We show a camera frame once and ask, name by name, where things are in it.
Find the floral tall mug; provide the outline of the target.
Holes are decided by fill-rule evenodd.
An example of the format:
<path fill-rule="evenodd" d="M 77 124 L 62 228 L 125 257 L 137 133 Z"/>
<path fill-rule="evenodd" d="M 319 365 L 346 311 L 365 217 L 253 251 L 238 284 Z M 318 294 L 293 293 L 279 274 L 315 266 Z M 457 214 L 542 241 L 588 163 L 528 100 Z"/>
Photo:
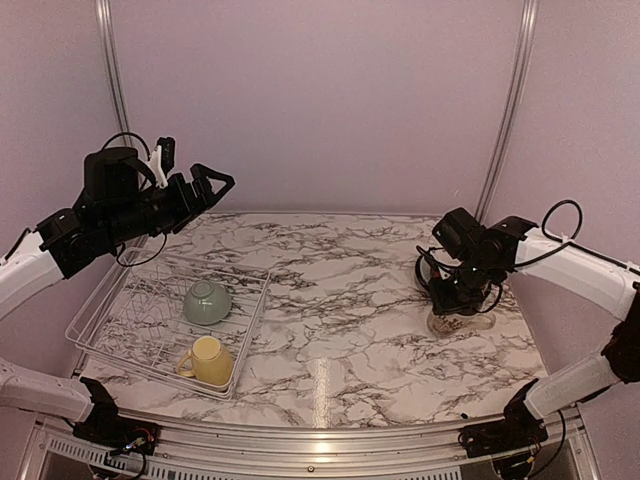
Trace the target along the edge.
<path fill-rule="evenodd" d="M 427 329 L 437 338 L 447 338 L 457 333 L 472 330 L 489 330 L 496 324 L 496 315 L 484 304 L 464 308 L 461 312 L 443 314 L 435 302 L 431 302 L 431 311 L 426 320 Z"/>

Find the pale green floral plate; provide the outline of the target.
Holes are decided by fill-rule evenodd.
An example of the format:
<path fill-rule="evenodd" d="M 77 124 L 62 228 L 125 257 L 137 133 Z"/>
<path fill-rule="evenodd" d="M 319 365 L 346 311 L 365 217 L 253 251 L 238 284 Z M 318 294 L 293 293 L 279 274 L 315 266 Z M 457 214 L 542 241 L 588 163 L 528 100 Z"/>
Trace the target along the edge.
<path fill-rule="evenodd" d="M 424 256 L 420 256 L 414 266 L 414 275 L 417 284 L 423 289 L 427 296 L 431 295 L 430 282 L 439 274 L 438 269 L 433 269 L 431 264 L 425 260 Z"/>

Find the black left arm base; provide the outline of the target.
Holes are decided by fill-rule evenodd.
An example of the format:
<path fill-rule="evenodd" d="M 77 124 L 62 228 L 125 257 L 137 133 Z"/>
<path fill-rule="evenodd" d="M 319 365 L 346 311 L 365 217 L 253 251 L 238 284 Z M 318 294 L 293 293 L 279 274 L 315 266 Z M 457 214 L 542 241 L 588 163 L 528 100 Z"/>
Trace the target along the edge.
<path fill-rule="evenodd" d="M 77 422 L 75 437 L 108 447 L 114 454 L 142 452 L 151 456 L 160 431 L 158 424 L 125 417 L 109 416 Z"/>

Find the pale green butterfly cup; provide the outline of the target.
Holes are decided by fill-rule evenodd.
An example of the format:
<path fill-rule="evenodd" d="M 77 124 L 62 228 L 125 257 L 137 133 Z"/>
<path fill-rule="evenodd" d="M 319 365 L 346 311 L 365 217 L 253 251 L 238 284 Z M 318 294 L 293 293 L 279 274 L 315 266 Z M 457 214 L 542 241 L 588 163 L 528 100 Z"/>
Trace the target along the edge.
<path fill-rule="evenodd" d="M 231 307 L 231 297 L 223 285 L 198 280 L 185 294 L 183 315 L 192 324 L 209 326 L 221 322 L 230 313 Z"/>

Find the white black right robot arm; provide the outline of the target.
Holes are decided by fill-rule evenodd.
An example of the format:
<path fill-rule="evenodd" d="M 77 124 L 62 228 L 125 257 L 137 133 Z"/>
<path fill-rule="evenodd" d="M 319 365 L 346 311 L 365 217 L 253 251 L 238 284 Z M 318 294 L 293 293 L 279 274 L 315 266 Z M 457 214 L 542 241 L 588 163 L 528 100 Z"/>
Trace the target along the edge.
<path fill-rule="evenodd" d="M 496 306 L 492 288 L 511 283 L 524 316 L 556 369 L 507 404 L 495 438 L 515 448 L 550 414 L 639 380 L 639 267 L 582 246 L 577 235 L 509 216 L 484 226 L 454 209 L 419 248 L 418 272 L 435 316 L 472 316 Z"/>

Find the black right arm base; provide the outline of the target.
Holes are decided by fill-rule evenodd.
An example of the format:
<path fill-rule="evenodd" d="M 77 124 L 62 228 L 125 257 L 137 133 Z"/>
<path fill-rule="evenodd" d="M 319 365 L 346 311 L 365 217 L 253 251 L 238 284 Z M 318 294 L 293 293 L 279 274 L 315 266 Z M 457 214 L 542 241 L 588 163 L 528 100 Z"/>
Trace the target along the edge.
<path fill-rule="evenodd" d="M 501 420 L 463 427 L 458 443 L 469 458 L 538 446 L 549 438 L 541 420 L 528 412 L 505 413 Z"/>

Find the yellow mug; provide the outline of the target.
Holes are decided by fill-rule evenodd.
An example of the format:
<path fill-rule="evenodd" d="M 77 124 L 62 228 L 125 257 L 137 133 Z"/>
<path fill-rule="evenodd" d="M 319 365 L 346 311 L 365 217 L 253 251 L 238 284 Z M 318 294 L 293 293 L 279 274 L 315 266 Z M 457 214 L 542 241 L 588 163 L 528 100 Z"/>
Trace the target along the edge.
<path fill-rule="evenodd" d="M 208 385 L 224 387 L 231 380 L 233 368 L 233 357 L 222 342 L 213 336 L 202 336 L 181 358 L 176 373 Z"/>

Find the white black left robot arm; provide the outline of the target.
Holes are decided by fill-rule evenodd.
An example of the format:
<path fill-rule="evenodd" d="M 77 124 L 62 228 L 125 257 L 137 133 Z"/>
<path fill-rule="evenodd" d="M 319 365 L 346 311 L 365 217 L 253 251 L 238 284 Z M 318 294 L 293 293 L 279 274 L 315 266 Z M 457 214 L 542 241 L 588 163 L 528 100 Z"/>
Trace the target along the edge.
<path fill-rule="evenodd" d="M 127 244 L 179 233 L 235 186 L 231 175 L 201 163 L 191 166 L 189 178 L 172 167 L 173 151 L 163 146 L 146 159 L 124 146 L 89 154 L 75 203 L 25 230 L 2 259 L 1 318 L 43 321 L 44 303 L 58 284 L 102 257 L 119 258 Z M 64 378 L 18 359 L 1 362 L 1 404 L 86 423 L 106 445 L 119 444 L 127 432 L 100 383 Z"/>

